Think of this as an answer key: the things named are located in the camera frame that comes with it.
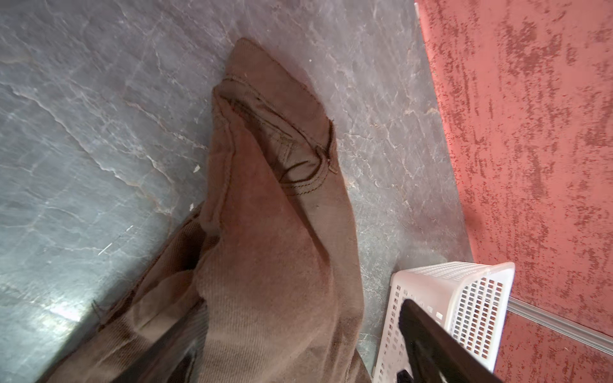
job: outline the brown corduroy pants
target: brown corduroy pants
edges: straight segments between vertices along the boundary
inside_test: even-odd
[[[370,382],[356,228],[334,126],[252,42],[213,90],[207,201],[48,382],[109,382],[200,299],[200,382]]]

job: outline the gray marble floor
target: gray marble floor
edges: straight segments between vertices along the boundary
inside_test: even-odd
[[[376,357],[393,271],[470,260],[412,3],[0,1],[0,381],[67,352],[205,198],[210,93],[246,36],[338,129]]]

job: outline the brown pants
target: brown pants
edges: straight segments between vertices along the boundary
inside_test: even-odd
[[[49,382],[111,381],[201,297],[201,382],[370,382],[356,228],[322,105],[242,39],[213,119],[207,201]]]

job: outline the red textured wall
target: red textured wall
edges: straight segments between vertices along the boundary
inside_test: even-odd
[[[613,2],[418,3],[475,261],[515,262],[514,297],[613,335]],[[524,325],[507,324],[499,373],[528,363],[522,342],[566,347]],[[567,379],[564,360],[505,377]]]
[[[496,375],[512,382],[613,382],[613,357],[508,313]]]

